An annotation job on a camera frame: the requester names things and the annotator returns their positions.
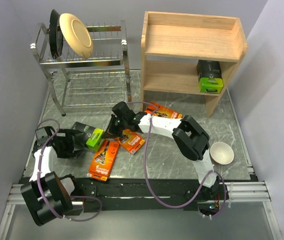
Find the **black green razor box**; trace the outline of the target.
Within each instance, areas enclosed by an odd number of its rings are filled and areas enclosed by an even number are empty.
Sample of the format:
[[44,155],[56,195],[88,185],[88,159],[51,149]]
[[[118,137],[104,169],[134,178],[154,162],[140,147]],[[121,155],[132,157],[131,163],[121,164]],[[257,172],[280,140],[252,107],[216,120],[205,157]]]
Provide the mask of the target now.
[[199,92],[219,94],[224,87],[220,63],[212,60],[198,60],[197,74]]
[[86,146],[78,146],[81,148],[88,148],[95,152],[97,152],[102,143],[104,142],[104,139],[102,138],[104,130],[100,128],[96,128],[90,125],[86,125],[81,122],[75,122],[71,129],[79,130],[86,133],[87,141]]

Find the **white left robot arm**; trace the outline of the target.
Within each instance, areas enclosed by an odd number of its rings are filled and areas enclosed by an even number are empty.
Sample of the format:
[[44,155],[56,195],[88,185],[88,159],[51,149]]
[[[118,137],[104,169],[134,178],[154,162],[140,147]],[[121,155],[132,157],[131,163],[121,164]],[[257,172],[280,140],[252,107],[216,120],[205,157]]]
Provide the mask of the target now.
[[36,140],[32,155],[34,170],[28,183],[20,188],[22,197],[35,224],[42,226],[57,217],[78,214],[80,208],[72,201],[81,195],[81,188],[71,174],[58,177],[52,170],[58,159],[77,158],[85,147],[79,140],[84,132],[76,129],[60,129],[54,135],[54,128],[44,126],[35,131]]

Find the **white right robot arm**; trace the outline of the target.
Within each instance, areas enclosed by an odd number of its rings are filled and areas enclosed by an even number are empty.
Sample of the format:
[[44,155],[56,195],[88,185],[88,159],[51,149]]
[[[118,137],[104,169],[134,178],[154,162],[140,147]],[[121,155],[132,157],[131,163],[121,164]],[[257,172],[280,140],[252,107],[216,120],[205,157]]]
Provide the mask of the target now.
[[181,154],[193,162],[199,183],[202,184],[200,194],[206,199],[212,199],[218,194],[220,181],[210,159],[210,137],[193,117],[164,118],[156,116],[154,112],[135,113],[123,101],[116,104],[112,112],[103,134],[104,139],[122,137],[125,130],[171,138]]

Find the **wooden two-tier shelf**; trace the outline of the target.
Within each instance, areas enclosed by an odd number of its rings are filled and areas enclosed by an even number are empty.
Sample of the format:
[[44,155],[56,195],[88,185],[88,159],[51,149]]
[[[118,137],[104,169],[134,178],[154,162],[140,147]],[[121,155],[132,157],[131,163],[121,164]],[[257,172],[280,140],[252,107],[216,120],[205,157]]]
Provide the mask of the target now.
[[[210,117],[248,50],[238,17],[146,11],[141,35],[140,96],[145,91],[203,95]],[[201,92],[194,63],[149,60],[167,57],[218,61],[224,87]]]

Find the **orange razor box middle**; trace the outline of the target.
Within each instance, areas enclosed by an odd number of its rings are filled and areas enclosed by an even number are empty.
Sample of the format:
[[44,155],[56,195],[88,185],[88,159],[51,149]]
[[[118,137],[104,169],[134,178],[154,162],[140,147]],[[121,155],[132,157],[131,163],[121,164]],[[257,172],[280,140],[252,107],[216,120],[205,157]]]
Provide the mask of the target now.
[[115,138],[115,140],[132,155],[145,143],[145,140],[139,134],[128,129],[124,130],[122,136]]

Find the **orange razor box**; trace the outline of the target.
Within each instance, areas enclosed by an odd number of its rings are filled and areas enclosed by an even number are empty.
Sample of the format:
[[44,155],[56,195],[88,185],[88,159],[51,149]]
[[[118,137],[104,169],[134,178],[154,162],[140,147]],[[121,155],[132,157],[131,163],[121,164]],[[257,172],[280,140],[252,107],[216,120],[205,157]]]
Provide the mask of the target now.
[[107,181],[119,148],[120,144],[118,142],[105,140],[91,161],[87,177],[99,181]]
[[183,115],[175,110],[172,110],[163,105],[157,104],[155,102],[150,102],[145,112],[148,114],[152,114],[153,116],[161,117],[161,118],[169,118],[169,119],[182,119]]
[[124,130],[122,136],[115,138],[115,140],[132,155],[145,143],[145,140],[139,134],[128,129]]

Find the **orange razor box left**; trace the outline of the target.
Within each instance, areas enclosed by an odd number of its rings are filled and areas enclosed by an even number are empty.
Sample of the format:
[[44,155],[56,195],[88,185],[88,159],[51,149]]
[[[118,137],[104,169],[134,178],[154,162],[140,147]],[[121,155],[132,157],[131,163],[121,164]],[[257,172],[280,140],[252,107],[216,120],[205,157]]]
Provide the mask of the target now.
[[87,177],[99,181],[107,181],[119,148],[120,144],[118,142],[105,140],[91,161]]

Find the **orange razor box right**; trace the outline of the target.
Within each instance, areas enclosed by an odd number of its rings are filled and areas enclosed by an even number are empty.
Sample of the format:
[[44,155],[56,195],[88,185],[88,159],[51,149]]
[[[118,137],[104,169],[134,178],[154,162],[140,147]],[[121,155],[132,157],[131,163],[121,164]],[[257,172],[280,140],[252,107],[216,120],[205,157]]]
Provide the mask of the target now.
[[161,117],[161,118],[169,118],[169,119],[182,119],[183,115],[175,110],[172,110],[163,105],[157,104],[155,102],[150,102],[145,112],[148,114],[152,114],[153,116]]

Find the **chrome dish rack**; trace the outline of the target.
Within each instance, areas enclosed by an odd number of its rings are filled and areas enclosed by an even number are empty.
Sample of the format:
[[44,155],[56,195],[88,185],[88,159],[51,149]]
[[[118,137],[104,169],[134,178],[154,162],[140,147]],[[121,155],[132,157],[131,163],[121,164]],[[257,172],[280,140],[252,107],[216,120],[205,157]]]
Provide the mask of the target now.
[[108,110],[132,100],[126,22],[89,25],[93,52],[77,54],[67,42],[60,56],[52,57],[49,28],[36,26],[30,49],[48,82],[58,112]]

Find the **beige wooden plate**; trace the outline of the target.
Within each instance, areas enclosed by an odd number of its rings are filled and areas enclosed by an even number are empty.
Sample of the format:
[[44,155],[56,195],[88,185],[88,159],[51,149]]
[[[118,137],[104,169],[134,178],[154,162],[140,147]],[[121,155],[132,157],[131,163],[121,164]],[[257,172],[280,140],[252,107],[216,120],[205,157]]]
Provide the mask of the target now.
[[75,15],[63,13],[59,17],[62,34],[76,54],[87,59],[93,53],[93,41],[84,23]]

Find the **white small bowl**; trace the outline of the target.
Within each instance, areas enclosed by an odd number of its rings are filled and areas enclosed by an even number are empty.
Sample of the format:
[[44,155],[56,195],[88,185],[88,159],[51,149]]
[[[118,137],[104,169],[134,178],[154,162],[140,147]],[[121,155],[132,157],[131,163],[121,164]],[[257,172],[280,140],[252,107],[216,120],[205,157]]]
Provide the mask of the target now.
[[210,147],[212,160],[220,165],[228,165],[233,162],[235,154],[233,149],[224,142],[215,142]]

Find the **black plate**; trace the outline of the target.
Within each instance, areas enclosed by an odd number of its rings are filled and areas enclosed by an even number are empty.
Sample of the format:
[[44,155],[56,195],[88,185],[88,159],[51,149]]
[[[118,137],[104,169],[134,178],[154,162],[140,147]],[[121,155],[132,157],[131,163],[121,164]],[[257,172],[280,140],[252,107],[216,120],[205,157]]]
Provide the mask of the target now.
[[60,14],[53,9],[49,19],[49,46],[52,58],[55,60],[62,55],[63,34],[59,25]]

